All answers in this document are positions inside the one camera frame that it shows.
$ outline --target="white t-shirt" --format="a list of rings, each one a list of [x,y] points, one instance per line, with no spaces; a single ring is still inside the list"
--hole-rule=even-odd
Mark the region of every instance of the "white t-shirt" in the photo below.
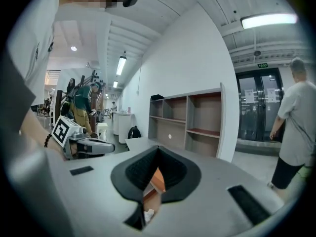
[[[45,74],[58,6],[59,0],[32,0],[7,41],[7,49],[16,69],[36,96],[32,105],[44,103]]]
[[[277,115],[286,119],[280,158],[292,166],[310,165],[316,139],[316,86],[309,81],[291,86]]]

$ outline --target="exit sign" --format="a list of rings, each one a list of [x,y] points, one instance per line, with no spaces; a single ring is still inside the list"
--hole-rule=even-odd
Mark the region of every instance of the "exit sign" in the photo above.
[[[264,69],[264,68],[268,67],[268,64],[267,63],[260,63],[260,64],[258,64],[258,67],[259,67],[259,69]]]

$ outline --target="ceiling light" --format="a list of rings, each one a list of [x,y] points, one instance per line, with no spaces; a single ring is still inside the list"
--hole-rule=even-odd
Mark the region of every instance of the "ceiling light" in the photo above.
[[[274,24],[295,24],[297,19],[296,14],[274,13],[243,18],[241,19],[241,24],[244,29],[248,29]]]
[[[118,69],[117,69],[117,75],[121,75],[122,74],[122,71],[123,71],[123,67],[125,65],[125,62],[126,62],[126,57],[124,56],[121,56],[119,58],[119,61],[118,61]]]

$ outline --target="person in green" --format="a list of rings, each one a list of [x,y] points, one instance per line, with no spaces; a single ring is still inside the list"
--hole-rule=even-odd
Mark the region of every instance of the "person in green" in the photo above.
[[[92,85],[86,85],[79,88],[70,104],[70,108],[74,113],[75,120],[78,125],[85,127],[88,134],[93,134],[89,123],[88,113],[92,112],[89,97],[92,92],[97,93],[101,89],[99,82],[94,82]]]

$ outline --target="double door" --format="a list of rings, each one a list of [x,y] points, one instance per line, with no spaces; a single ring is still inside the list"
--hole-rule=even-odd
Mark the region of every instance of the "double door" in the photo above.
[[[270,141],[269,135],[283,98],[278,69],[237,73],[239,91],[238,138]],[[282,140],[284,127],[274,140]]]

